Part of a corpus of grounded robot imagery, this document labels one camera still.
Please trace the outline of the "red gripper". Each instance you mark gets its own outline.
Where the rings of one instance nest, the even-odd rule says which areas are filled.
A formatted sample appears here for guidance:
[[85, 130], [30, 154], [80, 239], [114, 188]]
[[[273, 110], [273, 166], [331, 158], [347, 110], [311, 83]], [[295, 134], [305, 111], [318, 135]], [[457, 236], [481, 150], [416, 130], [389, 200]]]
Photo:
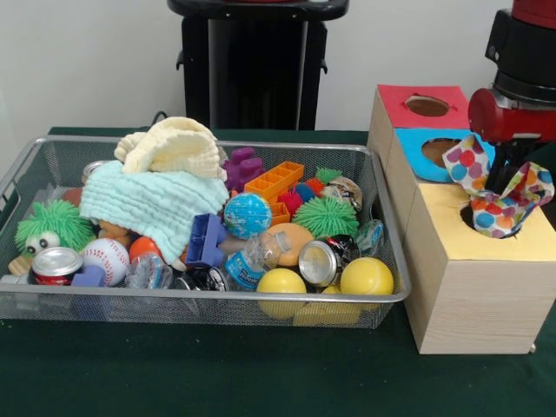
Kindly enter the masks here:
[[470, 130], [496, 143], [486, 189], [502, 194], [524, 163], [528, 141], [555, 141], [555, 108], [513, 100], [496, 89], [476, 90], [468, 104]]

